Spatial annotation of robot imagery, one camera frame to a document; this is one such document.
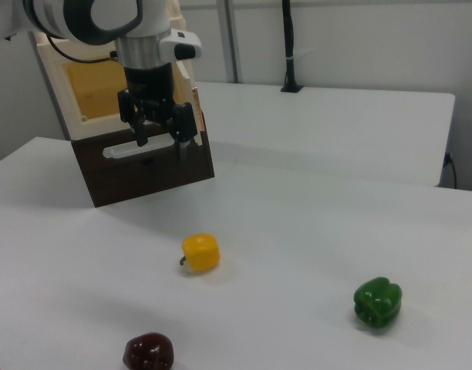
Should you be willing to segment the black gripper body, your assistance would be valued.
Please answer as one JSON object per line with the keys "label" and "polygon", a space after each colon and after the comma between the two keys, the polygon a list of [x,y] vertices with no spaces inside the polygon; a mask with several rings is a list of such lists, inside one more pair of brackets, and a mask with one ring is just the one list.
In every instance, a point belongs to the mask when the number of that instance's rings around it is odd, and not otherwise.
{"label": "black gripper body", "polygon": [[124,68],[126,84],[137,108],[147,116],[170,116],[175,106],[172,65],[152,69]]}

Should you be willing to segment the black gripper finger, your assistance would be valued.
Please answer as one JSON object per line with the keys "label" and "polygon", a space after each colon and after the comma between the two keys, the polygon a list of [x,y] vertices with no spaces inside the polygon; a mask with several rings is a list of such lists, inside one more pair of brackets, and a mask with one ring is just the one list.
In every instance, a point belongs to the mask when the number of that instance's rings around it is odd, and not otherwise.
{"label": "black gripper finger", "polygon": [[172,117],[168,120],[168,130],[174,139],[175,152],[178,160],[181,160],[184,148],[190,145],[190,141],[197,135],[197,123],[194,118],[193,106],[186,102],[175,104]]}
{"label": "black gripper finger", "polygon": [[130,125],[138,146],[146,145],[148,138],[144,126],[146,117],[143,108],[137,107],[128,89],[119,91],[117,98],[121,121]]}

